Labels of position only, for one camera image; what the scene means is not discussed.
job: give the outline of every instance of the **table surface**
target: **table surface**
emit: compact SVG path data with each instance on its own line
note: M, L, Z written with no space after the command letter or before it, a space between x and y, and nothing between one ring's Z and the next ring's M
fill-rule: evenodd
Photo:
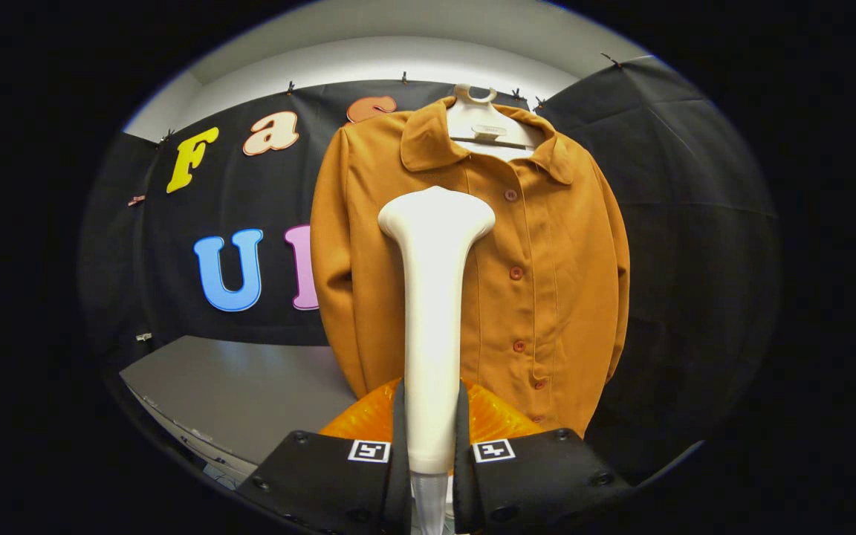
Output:
M184 336L121 378L167 419L251 464L291 431L318 432L356 402L329 346Z

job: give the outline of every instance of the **pink letter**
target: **pink letter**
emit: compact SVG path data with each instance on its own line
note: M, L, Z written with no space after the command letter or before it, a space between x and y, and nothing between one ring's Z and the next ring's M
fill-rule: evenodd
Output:
M300 224L286 230L285 239L293 246L296 254L296 284L299 295L293 299L293 307L298 311L313 311L319 308L319 298L316 297L316 285L312 279L312 264L309 256L309 226Z

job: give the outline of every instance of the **blue letter u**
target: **blue letter u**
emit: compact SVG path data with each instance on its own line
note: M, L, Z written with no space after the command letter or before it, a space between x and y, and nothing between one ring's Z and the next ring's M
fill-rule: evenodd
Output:
M238 291L228 291L224 286L224 275L220 271L220 250L224 240L210 236L197 241L194 253L200 260L200 280L204 284L204 295L211 305L226 312L240 312L255 305L259 299L259 258L256 244L262 240L262 230L247 228L234 234L233 244L240 250L240 267L244 272L244 285Z

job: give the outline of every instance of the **orange jacket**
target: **orange jacket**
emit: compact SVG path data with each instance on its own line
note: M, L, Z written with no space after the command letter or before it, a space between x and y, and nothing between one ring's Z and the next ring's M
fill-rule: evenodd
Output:
M322 160L310 219L326 336L360 398L404 374L404 271L377 214L431 186L495 211L471 248L461 309L461 375L544 429L583 436L626 337L629 248L614 194L582 146L543 130L529 159L505 163L448 137L446 97L343 126Z

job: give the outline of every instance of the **jacket collar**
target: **jacket collar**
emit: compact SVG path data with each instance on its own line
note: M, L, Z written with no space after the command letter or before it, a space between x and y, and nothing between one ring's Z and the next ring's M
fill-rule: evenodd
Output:
M448 137L448 108L454 106L455 96L435 101L412 113L401 132L401 163L410 172L437 169L468 157L470 150L452 142ZM493 107L514 121L536 126L546 136L546 141L534 150L530 160L542 167L561 184L573 182L574 169L571 157L574 156L571 141L561 135L546 119L529 111L512 106L493 105Z

